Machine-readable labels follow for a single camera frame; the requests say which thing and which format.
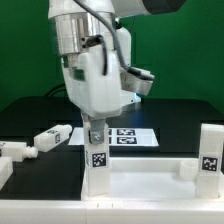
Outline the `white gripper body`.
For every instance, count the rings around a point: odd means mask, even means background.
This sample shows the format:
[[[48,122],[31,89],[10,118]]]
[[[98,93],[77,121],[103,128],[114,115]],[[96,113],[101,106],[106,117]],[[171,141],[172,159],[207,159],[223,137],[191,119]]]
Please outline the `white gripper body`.
[[[62,66],[66,90],[72,103],[93,118],[121,114],[119,63],[114,51],[107,52],[108,70],[103,75],[104,58],[100,46],[79,54],[74,68]]]

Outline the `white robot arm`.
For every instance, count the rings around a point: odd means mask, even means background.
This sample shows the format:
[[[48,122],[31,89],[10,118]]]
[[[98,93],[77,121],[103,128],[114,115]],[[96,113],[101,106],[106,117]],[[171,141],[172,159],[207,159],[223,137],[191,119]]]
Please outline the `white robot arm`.
[[[92,144],[105,142],[105,120],[121,114],[125,91],[146,95],[154,81],[130,64],[131,37],[116,20],[173,13],[187,0],[49,0],[48,18],[71,102],[90,124]]]

